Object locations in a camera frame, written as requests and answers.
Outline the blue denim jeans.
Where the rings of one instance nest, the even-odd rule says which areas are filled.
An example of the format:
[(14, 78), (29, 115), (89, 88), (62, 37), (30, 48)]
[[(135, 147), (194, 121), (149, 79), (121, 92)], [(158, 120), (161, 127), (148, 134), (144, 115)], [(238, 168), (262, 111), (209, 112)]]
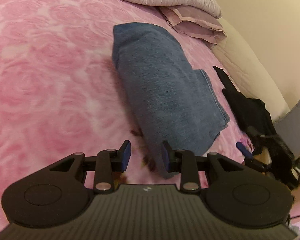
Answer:
[(172, 178), (162, 159), (162, 142), (203, 155), (230, 118), (206, 72), (191, 67), (180, 43), (166, 29), (125, 23), (116, 25), (113, 35), (113, 63), (155, 172)]

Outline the black garment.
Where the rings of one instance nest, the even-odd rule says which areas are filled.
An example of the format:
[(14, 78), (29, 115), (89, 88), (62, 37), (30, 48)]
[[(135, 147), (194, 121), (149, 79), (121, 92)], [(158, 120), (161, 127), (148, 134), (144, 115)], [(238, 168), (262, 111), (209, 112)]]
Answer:
[(216, 66), (214, 66), (214, 70), (224, 86), (222, 93), (241, 131), (246, 133), (248, 126), (254, 126), (265, 136), (275, 135), (276, 131), (270, 113), (266, 110), (265, 103), (260, 99), (247, 98), (236, 89), (224, 70)]

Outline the grey-blue square cushion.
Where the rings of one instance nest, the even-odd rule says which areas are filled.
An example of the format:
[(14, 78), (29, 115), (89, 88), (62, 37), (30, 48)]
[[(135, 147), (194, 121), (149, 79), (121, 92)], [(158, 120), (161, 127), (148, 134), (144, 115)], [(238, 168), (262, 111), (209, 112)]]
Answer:
[(274, 124), (274, 127), (295, 157), (298, 157), (300, 155), (300, 99), (282, 119)]

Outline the cream quilted headboard pillow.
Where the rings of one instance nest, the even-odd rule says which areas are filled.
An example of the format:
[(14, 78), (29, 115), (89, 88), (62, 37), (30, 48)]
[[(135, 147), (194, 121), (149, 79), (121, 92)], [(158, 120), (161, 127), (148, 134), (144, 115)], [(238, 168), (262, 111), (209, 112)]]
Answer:
[(243, 36), (225, 19), (218, 22), (226, 37), (219, 38), (211, 51), (230, 79), (247, 98), (262, 100), (273, 121), (284, 117), (290, 108), (275, 81)]

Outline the pink floral blanket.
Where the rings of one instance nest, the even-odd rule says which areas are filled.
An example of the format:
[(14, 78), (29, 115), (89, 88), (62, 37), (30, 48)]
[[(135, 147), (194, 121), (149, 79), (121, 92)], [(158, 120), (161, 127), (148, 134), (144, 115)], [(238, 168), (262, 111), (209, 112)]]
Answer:
[(226, 111), (214, 68), (221, 63), (201, 40), (176, 32), (155, 7), (122, 0), (0, 0), (1, 207), (15, 181), (70, 155), (96, 155), (132, 143), (122, 183), (163, 184), (111, 60), (113, 27), (144, 22), (168, 30), (194, 69), (209, 76)]

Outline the mauve pillow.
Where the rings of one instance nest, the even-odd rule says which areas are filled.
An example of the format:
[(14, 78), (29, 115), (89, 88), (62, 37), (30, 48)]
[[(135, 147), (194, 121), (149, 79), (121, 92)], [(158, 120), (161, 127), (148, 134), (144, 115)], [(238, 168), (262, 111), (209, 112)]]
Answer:
[(168, 24), (178, 33), (217, 44), (226, 38), (223, 26), (207, 12), (189, 5), (158, 7)]

